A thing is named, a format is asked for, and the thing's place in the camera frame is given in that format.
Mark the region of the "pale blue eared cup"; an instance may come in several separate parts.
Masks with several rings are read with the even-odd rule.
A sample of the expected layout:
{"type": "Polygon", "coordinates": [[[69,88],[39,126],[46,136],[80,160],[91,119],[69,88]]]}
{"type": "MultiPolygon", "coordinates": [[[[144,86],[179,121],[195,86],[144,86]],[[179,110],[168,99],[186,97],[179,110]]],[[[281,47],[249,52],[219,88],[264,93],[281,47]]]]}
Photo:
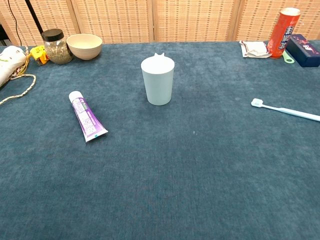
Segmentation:
{"type": "Polygon", "coordinates": [[[175,62],[165,53],[150,56],[141,62],[147,100],[155,106],[163,106],[172,98],[175,62]]]}

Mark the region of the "white folded packet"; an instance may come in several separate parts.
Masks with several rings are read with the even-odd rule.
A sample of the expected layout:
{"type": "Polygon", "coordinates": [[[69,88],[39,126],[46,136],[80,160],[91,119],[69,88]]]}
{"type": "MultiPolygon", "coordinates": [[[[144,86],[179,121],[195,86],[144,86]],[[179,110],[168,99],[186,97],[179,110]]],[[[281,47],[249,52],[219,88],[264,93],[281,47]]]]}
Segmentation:
{"type": "Polygon", "coordinates": [[[267,45],[263,41],[239,41],[243,58],[269,58],[267,45]]]}

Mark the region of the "bamboo folding screen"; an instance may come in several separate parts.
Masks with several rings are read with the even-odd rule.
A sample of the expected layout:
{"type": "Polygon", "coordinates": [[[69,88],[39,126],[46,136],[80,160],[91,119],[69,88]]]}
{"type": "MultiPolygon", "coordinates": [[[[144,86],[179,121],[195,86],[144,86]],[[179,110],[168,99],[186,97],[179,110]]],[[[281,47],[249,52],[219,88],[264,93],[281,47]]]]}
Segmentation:
{"type": "MultiPolygon", "coordinates": [[[[294,29],[320,40],[320,0],[30,0],[43,31],[93,34],[106,44],[265,41],[280,11],[301,11],[294,29]]],[[[0,25],[18,46],[43,42],[25,0],[0,0],[0,25]]]]}

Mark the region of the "yellow tape measure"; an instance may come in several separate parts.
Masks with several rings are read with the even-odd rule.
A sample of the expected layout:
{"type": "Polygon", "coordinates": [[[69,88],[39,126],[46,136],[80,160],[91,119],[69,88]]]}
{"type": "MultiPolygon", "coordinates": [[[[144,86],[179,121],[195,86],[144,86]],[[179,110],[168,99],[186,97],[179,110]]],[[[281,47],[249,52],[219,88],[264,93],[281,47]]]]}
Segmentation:
{"type": "Polygon", "coordinates": [[[49,61],[44,45],[33,47],[30,50],[30,55],[39,66],[45,65],[49,61]]]}

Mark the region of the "light blue toothbrush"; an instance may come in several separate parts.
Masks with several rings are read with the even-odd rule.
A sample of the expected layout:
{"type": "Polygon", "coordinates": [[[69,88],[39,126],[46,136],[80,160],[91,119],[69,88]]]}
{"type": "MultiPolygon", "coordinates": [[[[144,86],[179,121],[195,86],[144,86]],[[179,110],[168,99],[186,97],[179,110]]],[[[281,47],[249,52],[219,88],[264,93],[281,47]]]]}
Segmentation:
{"type": "Polygon", "coordinates": [[[292,115],[292,116],[296,116],[296,117],[305,118],[305,119],[309,119],[309,120],[320,122],[320,116],[319,115],[306,113],[306,112],[301,112],[301,111],[292,110],[292,109],[283,108],[283,107],[273,107],[273,106],[269,106],[269,105],[264,105],[263,104],[263,100],[258,99],[258,98],[254,98],[251,101],[250,104],[253,107],[266,108],[266,109],[278,111],[278,112],[281,112],[281,113],[285,113],[285,114],[288,114],[288,115],[292,115]]]}

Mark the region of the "black tripod stand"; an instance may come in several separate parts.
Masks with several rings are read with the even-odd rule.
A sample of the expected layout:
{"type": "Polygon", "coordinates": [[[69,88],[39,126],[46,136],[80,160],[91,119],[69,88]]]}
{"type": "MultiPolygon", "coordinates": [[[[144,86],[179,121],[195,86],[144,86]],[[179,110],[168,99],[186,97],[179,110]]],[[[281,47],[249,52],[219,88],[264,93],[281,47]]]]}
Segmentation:
{"type": "Polygon", "coordinates": [[[25,0],[25,3],[26,3],[26,5],[27,5],[27,7],[29,9],[29,12],[30,12],[30,14],[31,14],[31,16],[32,16],[32,18],[34,20],[34,23],[35,23],[39,33],[42,34],[43,33],[43,28],[42,28],[42,26],[41,26],[41,24],[39,22],[39,19],[38,19],[37,15],[36,15],[36,12],[35,12],[35,10],[34,10],[34,8],[32,6],[32,3],[30,2],[30,0],[25,0]]]}

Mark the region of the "purple white toothpaste tube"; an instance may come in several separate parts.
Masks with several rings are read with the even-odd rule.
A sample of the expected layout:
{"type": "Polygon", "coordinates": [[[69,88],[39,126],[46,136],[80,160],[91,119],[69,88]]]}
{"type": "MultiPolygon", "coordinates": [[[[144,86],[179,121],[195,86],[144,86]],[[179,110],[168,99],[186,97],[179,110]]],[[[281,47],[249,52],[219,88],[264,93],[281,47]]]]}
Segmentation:
{"type": "Polygon", "coordinates": [[[108,130],[96,118],[80,91],[72,91],[68,97],[81,126],[86,143],[108,133],[108,130]]]}

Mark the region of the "blue table cloth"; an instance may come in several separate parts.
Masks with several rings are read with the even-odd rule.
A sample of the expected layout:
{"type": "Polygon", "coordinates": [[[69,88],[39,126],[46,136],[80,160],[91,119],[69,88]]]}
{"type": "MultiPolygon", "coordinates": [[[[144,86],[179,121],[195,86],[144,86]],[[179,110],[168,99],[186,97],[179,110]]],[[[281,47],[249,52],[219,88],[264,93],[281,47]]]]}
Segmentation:
{"type": "Polygon", "coordinates": [[[104,45],[31,61],[0,105],[0,240],[320,240],[320,66],[244,58],[237,42],[104,45]],[[141,63],[174,63],[148,102],[141,63]],[[88,142],[69,94],[108,130],[88,142]]]}

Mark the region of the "red drink can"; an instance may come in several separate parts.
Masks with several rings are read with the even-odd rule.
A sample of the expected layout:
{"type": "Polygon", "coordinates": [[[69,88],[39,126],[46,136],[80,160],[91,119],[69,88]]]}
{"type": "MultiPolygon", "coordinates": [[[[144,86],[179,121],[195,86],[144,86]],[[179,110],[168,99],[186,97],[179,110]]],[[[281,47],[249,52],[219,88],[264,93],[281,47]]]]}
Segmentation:
{"type": "Polygon", "coordinates": [[[267,50],[271,58],[277,59],[282,56],[300,15],[300,9],[295,7],[286,7],[280,11],[267,44],[267,50]]]}

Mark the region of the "glass jar black lid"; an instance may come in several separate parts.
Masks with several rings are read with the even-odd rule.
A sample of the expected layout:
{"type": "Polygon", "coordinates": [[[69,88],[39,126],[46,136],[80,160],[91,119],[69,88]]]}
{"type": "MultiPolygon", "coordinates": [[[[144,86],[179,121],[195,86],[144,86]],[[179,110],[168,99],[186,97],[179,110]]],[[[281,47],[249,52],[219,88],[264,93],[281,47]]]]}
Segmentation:
{"type": "Polygon", "coordinates": [[[49,60],[55,64],[67,64],[73,59],[73,54],[65,41],[64,33],[59,28],[44,31],[42,34],[44,49],[49,60]]]}

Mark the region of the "beige bowl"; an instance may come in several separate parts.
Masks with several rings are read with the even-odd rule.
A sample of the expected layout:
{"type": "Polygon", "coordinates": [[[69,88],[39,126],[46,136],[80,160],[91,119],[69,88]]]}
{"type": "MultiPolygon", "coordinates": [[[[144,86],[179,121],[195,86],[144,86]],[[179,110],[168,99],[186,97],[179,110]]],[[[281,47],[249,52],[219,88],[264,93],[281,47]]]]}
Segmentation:
{"type": "Polygon", "coordinates": [[[100,54],[103,40],[94,34],[79,33],[69,36],[66,43],[77,58],[92,60],[100,54]]]}

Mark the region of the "dark blue box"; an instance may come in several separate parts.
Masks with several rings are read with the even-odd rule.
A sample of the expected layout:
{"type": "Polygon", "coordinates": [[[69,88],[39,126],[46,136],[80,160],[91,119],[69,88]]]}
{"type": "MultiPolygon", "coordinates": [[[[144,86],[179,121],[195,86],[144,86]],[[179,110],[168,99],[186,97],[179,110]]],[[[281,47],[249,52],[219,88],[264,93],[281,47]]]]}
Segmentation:
{"type": "Polygon", "coordinates": [[[301,67],[319,67],[320,51],[318,51],[302,34],[292,34],[286,50],[301,67]]]}

